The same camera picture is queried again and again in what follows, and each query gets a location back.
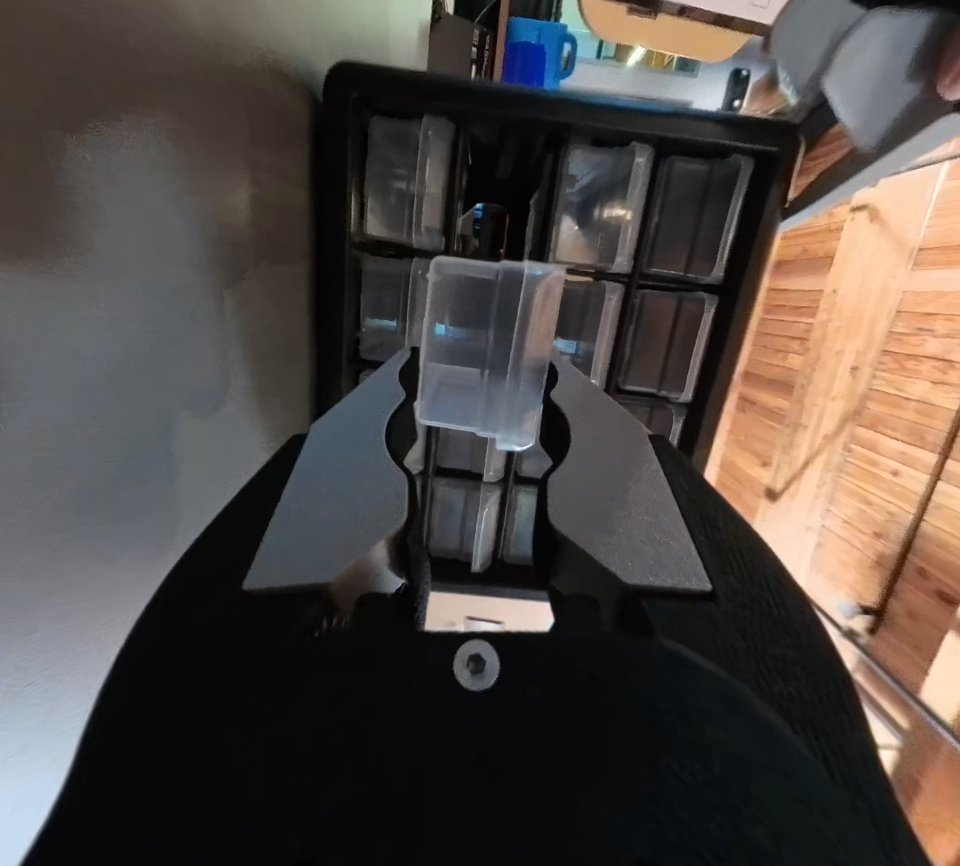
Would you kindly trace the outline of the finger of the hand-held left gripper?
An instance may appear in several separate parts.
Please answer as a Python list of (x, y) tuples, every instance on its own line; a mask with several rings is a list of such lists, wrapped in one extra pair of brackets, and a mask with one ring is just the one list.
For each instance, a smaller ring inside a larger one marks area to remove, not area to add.
[(953, 33), (952, 12), (882, 7), (844, 36), (821, 89), (858, 152), (888, 152), (952, 111), (936, 76)]
[(771, 27), (771, 60), (788, 103), (812, 103), (836, 49), (866, 8), (856, 0), (788, 0)]

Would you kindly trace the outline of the set of clear small drawers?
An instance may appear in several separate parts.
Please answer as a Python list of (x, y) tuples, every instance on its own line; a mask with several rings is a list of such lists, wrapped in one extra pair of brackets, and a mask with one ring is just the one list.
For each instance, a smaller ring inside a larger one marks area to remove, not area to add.
[(726, 133), (512, 113), (369, 114), (350, 173), (347, 369), (362, 382), (410, 340), (430, 260), (566, 271), (554, 348), (698, 466), (762, 235), (769, 162)]

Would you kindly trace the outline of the clear plastic drawer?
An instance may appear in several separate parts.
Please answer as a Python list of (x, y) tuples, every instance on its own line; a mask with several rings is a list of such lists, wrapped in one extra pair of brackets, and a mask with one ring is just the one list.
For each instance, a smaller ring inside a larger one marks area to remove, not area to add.
[(416, 421), (501, 452), (539, 437), (567, 271), (533, 260), (438, 256), (426, 273)]

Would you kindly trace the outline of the black drawer cabinet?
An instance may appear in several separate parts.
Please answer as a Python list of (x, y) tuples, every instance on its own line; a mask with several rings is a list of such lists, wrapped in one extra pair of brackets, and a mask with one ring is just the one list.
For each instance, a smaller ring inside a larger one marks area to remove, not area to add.
[[(661, 106), (631, 106), (612, 100), (586, 98), (525, 89), (502, 82), (456, 80), (443, 75), (339, 62), (327, 73), (313, 115), (311, 154), (312, 206), (316, 222), (314, 246), (314, 390), (318, 417), (363, 383), (400, 349), (417, 349), (422, 338), (426, 286), (415, 315), (418, 342), (410, 340), (372, 373), (356, 382), (348, 370), (344, 347), (350, 344), (348, 320), (354, 319), (352, 294), (347, 289), (348, 228), (351, 224), (351, 173), (362, 158), (361, 145), (368, 115), (422, 117), (428, 114), (467, 117), (513, 114), (540, 121), (623, 123), (634, 128), (668, 132), (668, 122), (689, 124), (690, 137), (727, 134), (759, 152), (769, 163), (767, 184), (761, 188), (760, 224), (738, 305), (721, 357), (717, 385), (726, 387), (710, 424), (715, 431), (726, 398), (734, 362), (745, 334), (749, 308), (754, 304), (762, 264), (771, 251), (780, 224), (788, 187), (801, 150), (798, 127), (788, 121), (763, 120), (735, 114), (710, 114)], [(425, 521), (425, 546), (430, 561), (431, 589), (477, 595), (557, 599), (536, 571), (536, 518), (540, 482), (549, 467), (539, 437), (522, 452), (509, 453), (470, 432), (426, 427), (415, 416), (416, 441), (405, 463), (416, 480), (420, 512)], [(702, 465), (670, 440), (650, 432), (654, 452), (712, 584), (703, 597), (634, 595), (623, 600), (590, 603), (605, 620), (624, 619), (668, 606), (730, 599), (736, 589), (726, 582), (723, 539), (726, 526), (739, 527), (732, 508), (712, 491), (702, 476)]]

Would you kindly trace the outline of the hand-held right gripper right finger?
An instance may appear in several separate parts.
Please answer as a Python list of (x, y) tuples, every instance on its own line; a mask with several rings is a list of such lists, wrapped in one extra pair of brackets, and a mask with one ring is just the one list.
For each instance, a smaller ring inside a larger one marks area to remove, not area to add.
[(704, 597), (713, 585), (649, 431), (569, 361), (551, 364), (538, 442), (535, 570), (563, 596)]

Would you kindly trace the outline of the blue handled tote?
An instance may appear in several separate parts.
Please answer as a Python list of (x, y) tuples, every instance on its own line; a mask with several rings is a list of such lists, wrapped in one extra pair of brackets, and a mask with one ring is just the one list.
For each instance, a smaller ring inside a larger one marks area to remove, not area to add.
[(563, 22), (511, 16), (501, 81), (529, 89), (557, 91), (572, 76), (577, 54), (577, 37)]

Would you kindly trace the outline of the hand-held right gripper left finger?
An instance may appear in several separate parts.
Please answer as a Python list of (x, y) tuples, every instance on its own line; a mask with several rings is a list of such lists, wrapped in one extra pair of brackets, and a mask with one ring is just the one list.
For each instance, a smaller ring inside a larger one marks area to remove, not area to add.
[(426, 522), (405, 463), (418, 437), (418, 360), (402, 347), (310, 426), (245, 592), (429, 598)]

